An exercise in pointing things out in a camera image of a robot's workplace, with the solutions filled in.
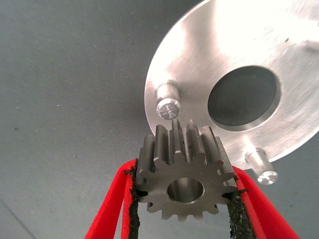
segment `metal gear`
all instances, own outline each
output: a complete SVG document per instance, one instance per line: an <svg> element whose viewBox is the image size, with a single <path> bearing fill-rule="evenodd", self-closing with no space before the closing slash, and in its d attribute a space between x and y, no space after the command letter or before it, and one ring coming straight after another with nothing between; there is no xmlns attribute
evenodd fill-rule
<svg viewBox="0 0 319 239"><path fill-rule="evenodd" d="M200 131L191 120L181 128L157 125L156 136L147 135L141 148L136 174L140 202L150 213L162 211L162 218L188 215L200 219L203 212L218 213L216 204L228 204L223 194L236 190L234 171L219 137L211 127Z"/></svg>

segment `metal plate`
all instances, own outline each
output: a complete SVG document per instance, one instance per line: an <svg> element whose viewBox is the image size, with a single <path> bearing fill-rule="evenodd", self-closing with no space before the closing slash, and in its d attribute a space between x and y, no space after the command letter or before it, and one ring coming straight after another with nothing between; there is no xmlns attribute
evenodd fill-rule
<svg viewBox="0 0 319 239"><path fill-rule="evenodd" d="M252 125L226 128L209 116L215 84L244 66L260 66L278 78L271 109ZM179 88L186 125L209 125L221 137L231 163L242 169L251 147L270 161L297 149L319 130L319 3L305 1L204 1L169 31L150 65L145 109L152 131L170 121L156 114L156 88L173 81Z"/></svg>

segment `metal pin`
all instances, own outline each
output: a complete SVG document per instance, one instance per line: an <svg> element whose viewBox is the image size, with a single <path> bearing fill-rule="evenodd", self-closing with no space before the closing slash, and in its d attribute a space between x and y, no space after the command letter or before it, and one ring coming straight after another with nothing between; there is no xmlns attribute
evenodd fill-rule
<svg viewBox="0 0 319 239"><path fill-rule="evenodd" d="M260 184L271 185L277 181L278 173L268 161L267 155L262 148L247 152L245 159L251 165Z"/></svg>
<svg viewBox="0 0 319 239"><path fill-rule="evenodd" d="M179 115L181 104L179 93L175 85L166 83L160 85L156 90L157 115L166 120L172 120Z"/></svg>

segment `gray backdrop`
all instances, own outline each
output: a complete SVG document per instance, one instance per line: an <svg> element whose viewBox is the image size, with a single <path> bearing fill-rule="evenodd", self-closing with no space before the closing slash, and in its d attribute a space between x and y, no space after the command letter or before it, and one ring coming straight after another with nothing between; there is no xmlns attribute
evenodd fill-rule
<svg viewBox="0 0 319 239"><path fill-rule="evenodd" d="M0 239L85 235L150 133L152 56L196 2L0 1ZM261 187L302 238L318 238L318 139L276 161L279 182ZM225 207L184 224L139 212L142 239L229 238Z"/></svg>

